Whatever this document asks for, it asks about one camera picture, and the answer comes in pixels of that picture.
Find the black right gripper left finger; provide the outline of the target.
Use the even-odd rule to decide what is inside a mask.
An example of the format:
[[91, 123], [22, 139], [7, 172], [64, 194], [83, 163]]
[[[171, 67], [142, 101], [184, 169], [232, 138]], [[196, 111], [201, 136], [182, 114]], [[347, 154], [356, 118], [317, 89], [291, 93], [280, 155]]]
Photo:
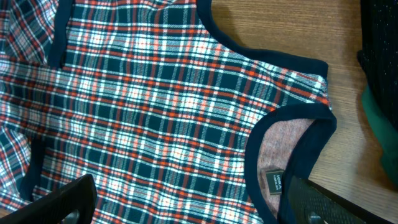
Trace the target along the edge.
[[93, 176], [83, 175], [62, 188], [1, 218], [1, 224], [60, 223], [76, 213], [75, 223], [91, 223], [97, 191]]

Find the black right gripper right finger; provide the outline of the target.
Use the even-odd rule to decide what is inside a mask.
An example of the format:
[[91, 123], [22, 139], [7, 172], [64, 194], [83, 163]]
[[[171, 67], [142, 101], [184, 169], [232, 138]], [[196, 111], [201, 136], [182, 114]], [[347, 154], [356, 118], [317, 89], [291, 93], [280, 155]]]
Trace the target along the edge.
[[299, 224], [391, 224], [308, 179], [292, 177], [288, 197]]

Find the black knit jacket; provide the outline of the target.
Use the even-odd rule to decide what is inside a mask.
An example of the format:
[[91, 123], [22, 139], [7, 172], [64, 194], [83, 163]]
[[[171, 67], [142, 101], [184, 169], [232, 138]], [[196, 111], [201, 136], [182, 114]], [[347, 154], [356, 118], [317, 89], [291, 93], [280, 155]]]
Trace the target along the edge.
[[397, 0], [361, 0], [358, 61], [383, 115], [397, 129]]

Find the green garment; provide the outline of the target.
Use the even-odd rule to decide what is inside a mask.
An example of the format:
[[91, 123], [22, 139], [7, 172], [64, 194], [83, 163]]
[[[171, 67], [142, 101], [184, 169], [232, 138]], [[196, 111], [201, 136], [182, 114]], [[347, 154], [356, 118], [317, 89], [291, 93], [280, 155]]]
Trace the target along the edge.
[[382, 148], [381, 166], [397, 188], [397, 130], [379, 108], [368, 86], [361, 95], [361, 103], [368, 123]]

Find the plaid sleeveless dress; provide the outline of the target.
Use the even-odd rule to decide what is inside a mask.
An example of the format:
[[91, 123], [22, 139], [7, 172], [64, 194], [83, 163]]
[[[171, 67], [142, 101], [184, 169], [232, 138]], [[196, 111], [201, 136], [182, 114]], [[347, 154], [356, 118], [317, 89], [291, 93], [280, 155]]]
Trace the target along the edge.
[[210, 1], [2, 1], [1, 208], [90, 174], [94, 223], [294, 223], [327, 73], [238, 45]]

